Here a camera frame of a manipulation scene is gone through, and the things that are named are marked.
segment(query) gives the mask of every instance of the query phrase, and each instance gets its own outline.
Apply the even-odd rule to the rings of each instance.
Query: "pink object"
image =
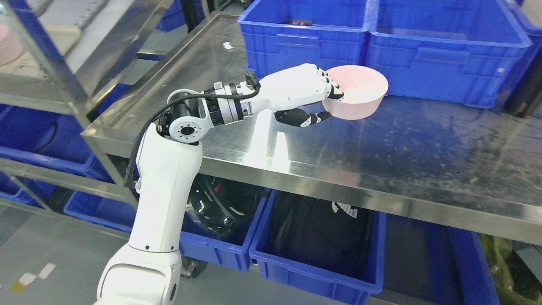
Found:
[[[333,116],[357,120],[373,114],[388,91],[388,80],[380,72],[363,66],[339,66],[327,71],[339,84],[344,99],[325,99],[324,108]]]
[[[10,63],[24,52],[24,47],[7,24],[0,24],[0,66]]]

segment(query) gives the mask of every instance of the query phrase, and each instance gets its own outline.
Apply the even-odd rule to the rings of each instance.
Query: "white paper scrap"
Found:
[[[55,269],[55,267],[56,267],[55,264],[47,263],[47,265],[43,267],[40,274],[38,274],[37,276],[41,279],[46,279],[49,276],[49,274],[52,272],[52,270]]]
[[[21,276],[21,278],[19,279],[19,283],[21,283],[23,286],[28,286],[28,284],[33,282],[35,279],[36,279],[35,274],[31,274],[27,272],[23,274],[23,276]]]

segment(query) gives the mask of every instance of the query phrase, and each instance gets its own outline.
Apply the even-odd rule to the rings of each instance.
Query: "white logo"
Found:
[[[339,207],[353,218],[358,219],[358,209],[352,208],[351,205],[341,204],[335,201],[331,202],[331,208],[335,213],[339,211]]]

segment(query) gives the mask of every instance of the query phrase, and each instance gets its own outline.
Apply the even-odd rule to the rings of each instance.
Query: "black bag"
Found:
[[[280,192],[272,211],[267,251],[360,278],[371,226],[370,210]]]

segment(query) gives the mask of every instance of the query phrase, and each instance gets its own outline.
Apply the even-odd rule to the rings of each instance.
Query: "black cable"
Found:
[[[132,147],[132,151],[130,152],[130,160],[128,162],[128,168],[126,169],[126,174],[124,175],[124,186],[128,188],[134,188],[134,163],[136,162],[137,152],[139,149],[139,144],[141,143],[141,140],[143,139],[143,135],[147,131],[147,128],[149,128],[149,125],[157,120],[162,112],[166,111],[168,108],[173,107],[177,104],[182,103],[183,101],[187,99],[192,98],[224,98],[224,99],[249,99],[255,97],[260,92],[260,84],[258,84],[255,87],[254,92],[246,95],[237,94],[237,95],[227,95],[227,94],[187,94],[185,96],[182,96],[176,100],[173,100],[172,102],[168,103],[167,105],[160,108],[160,110],[156,111],[143,125],[143,128],[139,131],[137,137],[135,138],[135,143]]]

